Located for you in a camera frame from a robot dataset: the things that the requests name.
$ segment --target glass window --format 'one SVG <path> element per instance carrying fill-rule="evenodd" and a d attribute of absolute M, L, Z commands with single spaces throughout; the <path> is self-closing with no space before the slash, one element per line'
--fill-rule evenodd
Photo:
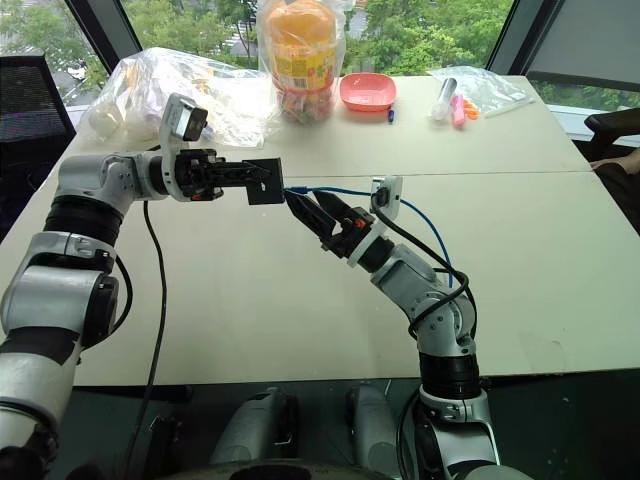
<path fill-rule="evenodd" d="M 484 67 L 512 0 L 358 0 L 348 13 L 343 73 L 424 75 Z"/>
<path fill-rule="evenodd" d="M 257 68 L 256 0 L 122 0 L 143 48 Z"/>
<path fill-rule="evenodd" d="M 640 107 L 640 92 L 531 80 L 544 103 L 614 111 Z"/>
<path fill-rule="evenodd" d="M 1 0 L 0 54 L 34 50 L 45 54 L 66 106 L 99 95 L 107 73 L 64 0 Z"/>

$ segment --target small blue object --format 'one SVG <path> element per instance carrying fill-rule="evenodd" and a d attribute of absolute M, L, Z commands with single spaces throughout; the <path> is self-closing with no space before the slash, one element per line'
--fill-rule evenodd
<path fill-rule="evenodd" d="M 306 195 L 307 193 L 315 191 L 315 192 L 343 193 L 345 195 L 358 195 L 360 197 L 370 197 L 371 196 L 371 194 L 369 192 L 361 192 L 361 191 L 358 191 L 358 190 L 349 190 L 349 189 L 346 189 L 346 188 L 339 188 L 339 187 L 304 187 L 304 186 L 299 186 L 299 187 L 287 187 L 285 190 L 288 190 L 288 191 L 293 192 L 293 193 L 299 193 L 301 195 Z M 433 231 L 433 234 L 436 236 L 436 239 L 438 240 L 438 243 L 440 244 L 440 248 L 442 249 L 442 253 L 444 254 L 445 260 L 447 261 L 447 263 L 449 265 L 453 265 L 451 263 L 451 259 L 449 258 L 449 253 L 447 252 L 447 249 L 444 246 L 444 242 L 442 241 L 442 237 L 440 236 L 440 233 L 438 233 L 438 229 L 433 224 L 433 222 L 431 220 L 429 220 L 429 217 L 427 217 L 424 213 L 422 213 L 418 209 L 418 207 L 416 207 L 411 202 L 408 202 L 406 200 L 400 200 L 400 203 L 402 203 L 403 205 L 406 205 L 407 207 L 409 207 L 411 210 L 413 210 L 418 215 L 420 215 L 420 218 L 422 218 L 425 222 L 427 222 L 427 225 L 429 225 L 429 227 Z M 452 287 L 453 287 L 453 275 L 449 274 L 449 288 L 452 288 Z"/>

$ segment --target plastic bag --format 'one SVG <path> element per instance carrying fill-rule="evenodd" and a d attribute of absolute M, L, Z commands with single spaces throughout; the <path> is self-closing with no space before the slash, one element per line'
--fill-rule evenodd
<path fill-rule="evenodd" d="M 485 117 L 533 102 L 533 98 L 524 90 L 483 68 L 447 67 L 429 73 L 442 82 L 447 78 L 455 78 L 458 82 L 456 93 L 461 93 L 470 100 Z"/>
<path fill-rule="evenodd" d="M 165 48 L 124 58 L 78 127 L 98 140 L 134 148 L 157 138 L 169 95 L 179 92 L 209 112 L 202 133 L 216 144 L 261 147 L 278 115 L 268 75 Z"/>
<path fill-rule="evenodd" d="M 345 15 L 355 0 L 259 0 L 260 70 L 270 73 L 282 115 L 325 120 L 335 103 L 346 50 Z"/>

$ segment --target chair backrest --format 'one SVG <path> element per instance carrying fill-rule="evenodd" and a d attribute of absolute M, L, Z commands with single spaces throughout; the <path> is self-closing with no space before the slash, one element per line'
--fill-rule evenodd
<path fill-rule="evenodd" d="M 44 55 L 0 57 L 0 175 L 55 163 L 75 133 Z"/>

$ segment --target pink plate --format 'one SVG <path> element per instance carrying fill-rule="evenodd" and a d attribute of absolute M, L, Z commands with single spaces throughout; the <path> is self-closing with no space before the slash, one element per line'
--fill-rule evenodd
<path fill-rule="evenodd" d="M 396 84 L 380 73 L 351 73 L 340 82 L 340 98 L 349 110 L 381 112 L 396 99 Z"/>

